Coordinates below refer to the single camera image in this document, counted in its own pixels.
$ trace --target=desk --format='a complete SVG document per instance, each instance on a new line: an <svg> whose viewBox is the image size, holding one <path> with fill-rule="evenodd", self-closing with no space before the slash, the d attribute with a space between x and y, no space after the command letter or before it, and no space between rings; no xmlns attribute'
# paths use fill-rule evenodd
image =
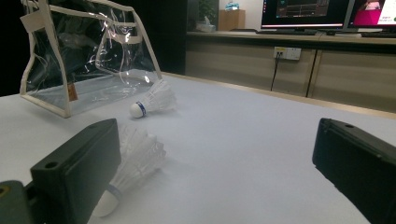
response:
<svg viewBox="0 0 396 224"><path fill-rule="evenodd" d="M138 95L63 119L19 95L0 98L0 181L29 169L103 119L145 128L164 143L160 170L105 223L368 223L311 161L318 122L339 119L396 145L396 116L164 74L177 109L131 119Z"/></svg>

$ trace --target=clear plastic bag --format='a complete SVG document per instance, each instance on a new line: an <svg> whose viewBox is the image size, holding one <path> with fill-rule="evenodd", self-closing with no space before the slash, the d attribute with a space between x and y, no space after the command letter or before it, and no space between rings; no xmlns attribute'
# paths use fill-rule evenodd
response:
<svg viewBox="0 0 396 224"><path fill-rule="evenodd" d="M21 96L68 118L162 79L132 7L106 0L22 0L31 58Z"/></svg>

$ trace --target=shuttlecock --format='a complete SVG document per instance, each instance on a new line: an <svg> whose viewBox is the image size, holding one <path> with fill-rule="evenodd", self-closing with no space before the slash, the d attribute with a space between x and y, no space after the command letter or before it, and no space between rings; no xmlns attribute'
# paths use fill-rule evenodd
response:
<svg viewBox="0 0 396 224"><path fill-rule="evenodd" d="M122 194L159 167L166 151L157 137L146 130L121 127L120 154L119 168L92 212L95 217L111 214L119 205Z"/></svg>
<svg viewBox="0 0 396 224"><path fill-rule="evenodd" d="M129 111L134 118L141 118L151 111L171 109L176 104L176 97L168 82L159 79L143 95L142 100L132 104Z"/></svg>

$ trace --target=monitor screen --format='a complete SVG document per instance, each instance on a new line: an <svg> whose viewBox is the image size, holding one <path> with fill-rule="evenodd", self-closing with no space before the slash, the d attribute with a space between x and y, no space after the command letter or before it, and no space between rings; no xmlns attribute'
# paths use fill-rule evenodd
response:
<svg viewBox="0 0 396 224"><path fill-rule="evenodd" d="M396 29L396 0L355 0L348 28Z"/></svg>
<svg viewBox="0 0 396 224"><path fill-rule="evenodd" d="M342 29L347 0L263 0L262 29Z"/></svg>

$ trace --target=wooden cabinet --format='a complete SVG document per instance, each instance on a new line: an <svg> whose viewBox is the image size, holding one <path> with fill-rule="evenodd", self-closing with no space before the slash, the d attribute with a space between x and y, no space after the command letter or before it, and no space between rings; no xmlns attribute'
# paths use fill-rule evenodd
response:
<svg viewBox="0 0 396 224"><path fill-rule="evenodd" d="M219 11L219 30L230 31L232 29L245 28L245 10Z"/></svg>
<svg viewBox="0 0 396 224"><path fill-rule="evenodd" d="M274 46L300 60L276 63ZM395 55L392 38L189 33L186 76L395 113Z"/></svg>

